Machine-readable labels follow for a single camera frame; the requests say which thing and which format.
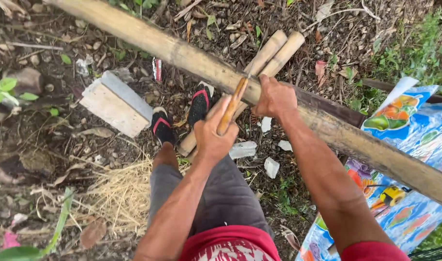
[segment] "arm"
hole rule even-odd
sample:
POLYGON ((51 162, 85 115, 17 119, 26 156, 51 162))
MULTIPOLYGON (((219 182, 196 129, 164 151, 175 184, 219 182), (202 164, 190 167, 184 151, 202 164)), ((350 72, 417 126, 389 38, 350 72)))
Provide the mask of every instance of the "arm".
POLYGON ((201 194, 212 168, 229 152, 239 128, 231 124, 224 136, 216 134, 230 99, 208 121, 194 125, 199 152, 183 180, 155 214, 146 234, 137 245, 134 261, 176 260, 183 249, 194 220, 201 194))
POLYGON ((260 80, 261 97, 252 111, 276 118, 289 137, 300 174, 337 251, 341 254, 345 247, 360 241, 392 243, 337 156, 301 119, 293 88, 265 75, 260 80))

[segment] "right hand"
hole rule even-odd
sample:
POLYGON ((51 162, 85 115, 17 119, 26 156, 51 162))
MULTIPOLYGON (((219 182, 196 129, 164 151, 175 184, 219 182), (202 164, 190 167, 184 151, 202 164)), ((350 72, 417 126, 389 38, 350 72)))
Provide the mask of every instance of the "right hand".
POLYGON ((297 110, 297 98, 291 86, 278 82, 274 77, 265 74, 259 76, 261 95, 258 104, 252 108, 256 116, 268 116, 279 119, 288 111, 297 110))
POLYGON ((229 153, 239 133, 239 127, 235 122, 230 123, 228 131, 223 136, 219 136, 216 133, 216 129, 228 108, 231 98, 232 96, 223 97, 220 100, 220 106, 210 119, 206 121, 200 120, 194 125, 198 149, 196 157, 212 166, 215 166, 229 153))

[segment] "soil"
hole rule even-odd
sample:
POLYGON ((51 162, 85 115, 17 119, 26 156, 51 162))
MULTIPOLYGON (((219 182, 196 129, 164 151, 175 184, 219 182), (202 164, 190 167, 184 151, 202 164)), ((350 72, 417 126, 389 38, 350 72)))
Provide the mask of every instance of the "soil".
MULTIPOLYGON (((38 54, 40 63, 37 66, 31 63, 30 58, 20 58, 41 50, 38 48, 17 46, 12 51, 0 54, 0 76, 7 70, 20 70, 29 66, 42 73, 45 84, 54 86, 52 92, 44 91, 40 95, 41 98, 34 102, 35 106, 24 107, 18 115, 10 116, 0 123, 0 162, 9 159, 12 166, 20 166, 20 163, 25 166, 26 164, 21 162, 22 159, 28 158, 34 161, 39 158, 47 159, 41 163, 44 168, 32 170, 21 167, 14 170, 13 173, 26 177, 23 183, 0 184, 0 228, 8 228, 14 214, 26 214, 28 220, 18 225, 19 242, 22 245, 45 246, 55 229, 59 210, 49 211, 43 208, 46 205, 45 199, 33 191, 44 188, 56 197, 62 195, 65 187, 72 187, 81 197, 95 181, 96 176, 93 171, 98 168, 90 164, 87 168, 69 171, 63 182, 53 186, 59 177, 65 175, 69 167, 77 163, 71 156, 94 161, 96 156, 100 155, 105 159, 104 166, 120 168, 141 158, 142 151, 153 157, 160 148, 150 130, 145 130, 136 138, 130 139, 120 135, 113 127, 79 105, 77 101, 85 87, 105 70, 129 68, 134 79, 129 86, 152 107, 166 108, 172 115, 173 122, 179 123, 184 120, 193 90, 201 79, 187 75, 163 62, 163 81, 157 83, 152 75, 151 56, 147 57, 145 53, 92 24, 82 25, 75 17, 60 9, 43 6, 43 9, 37 13, 32 6, 40 4, 40 1, 18 2, 28 11, 28 15, 22 17, 15 14, 13 19, 10 19, 0 9, 1 43, 41 44, 63 47, 64 50, 43 51, 38 54), (120 59, 119 53, 123 50, 125 56, 120 59), (73 63, 65 64, 61 54, 66 54, 73 63), (89 76, 83 76, 75 71, 74 63, 78 59, 85 59, 88 55, 93 58, 93 63, 90 65, 89 76), (59 110, 59 116, 50 116, 49 108, 52 106, 59 110), (106 127, 116 135, 109 138, 73 135, 95 127, 106 127), (31 154, 33 151, 43 156, 34 157, 31 154)), ((286 0, 258 2, 228 0, 224 7, 219 7, 217 1, 201 2, 195 10, 200 14, 206 12, 208 15, 214 15, 219 31, 215 25, 211 25, 209 28, 212 39, 209 39, 206 32, 207 18, 193 17, 189 35, 190 44, 214 54, 233 66, 244 68, 259 50, 256 42, 256 26, 261 29, 262 33, 258 40, 263 43, 279 29, 286 34, 292 30, 302 31, 315 21, 317 10, 324 4, 324 0, 295 0, 290 5, 287 5, 286 0), (242 21, 239 30, 225 30, 227 25, 235 24, 237 21, 242 21), (231 49, 230 38, 235 37, 236 33, 247 33, 249 37, 239 48, 231 49)), ((122 1, 122 3, 136 10, 137 16, 140 16, 140 9, 133 2, 122 1)), ((358 87, 349 84, 338 74, 342 67, 351 66, 357 69, 355 80, 368 74, 373 66, 370 55, 375 36, 385 33, 382 46, 387 44, 392 32, 390 29, 396 27, 397 20, 404 19, 404 23, 409 25, 418 16, 408 14, 421 15, 427 10, 425 6, 429 6, 425 3, 419 6, 405 5, 403 0, 369 0, 365 1, 365 5, 381 20, 375 20, 366 12, 350 11, 332 15, 306 29, 305 44, 279 72, 277 79, 348 105, 349 99, 358 91, 356 90, 358 87), (317 37, 317 30, 322 39, 317 37), (315 74, 316 61, 330 62, 333 55, 338 56, 338 61, 333 68, 327 69, 323 84, 318 86, 315 74)), ((361 8, 361 3, 335 0, 331 11, 348 8, 361 8)), ((151 17, 156 9, 157 7, 143 9, 142 17, 151 17)), ((158 16, 156 25, 174 36, 186 39, 186 24, 189 19, 181 18, 177 22, 172 19, 182 9, 184 7, 180 6, 179 1, 169 1, 164 13, 158 16)), ((221 93, 217 91, 215 98, 220 96, 221 93)), ((287 140, 279 124, 273 120, 271 131, 262 133, 256 124, 258 121, 260 119, 251 115, 249 110, 237 119, 241 129, 238 140, 251 140, 259 145, 256 157, 238 159, 237 164, 245 173, 246 180, 251 183, 252 190, 264 191, 260 202, 276 234, 274 241, 279 255, 283 260, 292 260, 297 252, 281 235, 283 230, 281 225, 292 230, 298 239, 303 241, 316 215, 316 211, 313 210, 316 207, 301 179, 293 154, 282 151, 278 146, 280 140, 287 140), (263 163, 267 157, 272 157, 281 164, 275 179, 270 179, 264 172, 263 163), (296 213, 284 209, 284 205, 281 204, 284 196, 290 199, 288 205, 295 209, 296 213)), ((183 139, 189 131, 189 126, 185 123, 175 130, 179 139, 183 139)), ((80 232, 77 225, 67 223, 56 253, 48 256, 48 259, 130 260, 139 240, 139 237, 133 233, 107 234, 96 246, 84 250, 79 246, 80 232)))

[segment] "red strap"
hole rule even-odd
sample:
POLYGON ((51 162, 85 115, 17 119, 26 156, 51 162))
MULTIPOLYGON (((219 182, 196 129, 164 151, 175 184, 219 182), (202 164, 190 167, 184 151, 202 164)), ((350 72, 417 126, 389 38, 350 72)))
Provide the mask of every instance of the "red strap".
POLYGON ((157 131, 157 127, 158 127, 158 124, 159 124, 160 122, 163 122, 164 124, 166 124, 168 127, 171 128, 170 124, 169 124, 167 121, 165 121, 165 119, 163 119, 163 118, 160 117, 160 118, 158 118, 157 123, 155 123, 155 126, 153 127, 153 133, 154 133, 154 134, 155 134, 155 131, 157 131))
POLYGON ((194 98, 197 95, 199 95, 200 93, 203 93, 203 95, 205 96, 205 101, 207 102, 207 110, 209 110, 210 109, 210 104, 209 104, 208 94, 207 94, 207 91, 205 89, 202 89, 202 90, 200 90, 200 91, 198 91, 198 92, 196 92, 194 94, 194 96, 192 97, 192 103, 194 103, 194 98))

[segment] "knife handle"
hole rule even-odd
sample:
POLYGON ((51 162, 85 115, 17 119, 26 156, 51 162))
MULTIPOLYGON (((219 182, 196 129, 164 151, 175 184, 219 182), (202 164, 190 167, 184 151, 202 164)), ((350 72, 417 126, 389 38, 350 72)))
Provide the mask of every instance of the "knife handle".
POLYGON ((237 109, 237 105, 241 102, 242 95, 244 94, 248 84, 248 78, 242 77, 237 84, 237 88, 235 89, 234 94, 232 95, 231 101, 229 101, 228 108, 224 112, 224 115, 221 118, 221 121, 216 129, 216 133, 219 136, 223 136, 229 128, 229 125, 232 121, 232 117, 234 116, 235 110, 237 109))

